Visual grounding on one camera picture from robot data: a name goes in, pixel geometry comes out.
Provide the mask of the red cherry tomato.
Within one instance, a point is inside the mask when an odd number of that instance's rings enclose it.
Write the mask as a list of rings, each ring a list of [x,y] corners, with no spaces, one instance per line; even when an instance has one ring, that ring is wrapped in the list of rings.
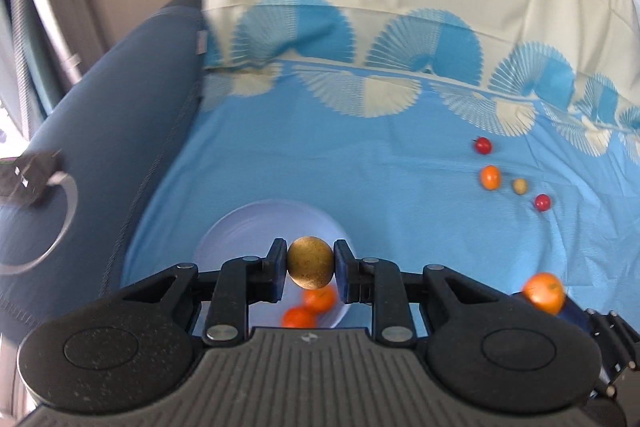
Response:
[[[480,155],[488,155],[492,151],[492,144],[489,139],[484,136],[479,136],[474,141],[474,148]]]
[[[534,205],[539,212],[548,211],[551,208],[551,198],[544,193],[538,194],[534,199]]]

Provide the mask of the blue patterned bed sheet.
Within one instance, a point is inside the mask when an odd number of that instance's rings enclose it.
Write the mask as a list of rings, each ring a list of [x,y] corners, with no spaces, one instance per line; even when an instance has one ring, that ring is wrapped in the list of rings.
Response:
[[[289,199],[359,256],[502,291],[551,272],[638,322],[634,0],[203,0],[203,14],[201,106],[122,283],[193,262],[232,210]],[[498,190],[480,184],[487,165]]]

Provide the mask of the light blue round plate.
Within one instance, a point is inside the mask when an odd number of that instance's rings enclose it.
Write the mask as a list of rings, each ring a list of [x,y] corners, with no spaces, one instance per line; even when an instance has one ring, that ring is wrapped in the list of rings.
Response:
[[[201,272],[219,270],[224,262],[250,255],[266,257],[273,239],[288,245],[302,236],[316,236],[333,246],[337,239],[348,241],[345,230],[325,212],[302,202],[267,199],[252,202],[228,213],[203,236],[193,262]],[[303,288],[286,278],[278,303],[255,303],[248,308],[248,326],[279,327],[288,309],[303,303]],[[320,329],[333,329],[342,321],[350,305],[335,306],[320,315]]]

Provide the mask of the black smartphone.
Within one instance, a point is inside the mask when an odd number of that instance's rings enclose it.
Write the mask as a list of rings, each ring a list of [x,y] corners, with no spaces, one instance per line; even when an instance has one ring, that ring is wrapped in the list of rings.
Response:
[[[60,153],[54,150],[25,152],[2,158],[0,165],[2,205],[30,207],[40,203],[48,182],[61,167]]]

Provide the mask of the grey curtain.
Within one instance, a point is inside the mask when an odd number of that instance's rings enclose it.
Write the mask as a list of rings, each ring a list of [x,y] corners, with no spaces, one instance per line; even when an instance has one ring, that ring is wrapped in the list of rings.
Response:
[[[6,0],[20,124],[36,127],[108,50],[93,0]]]

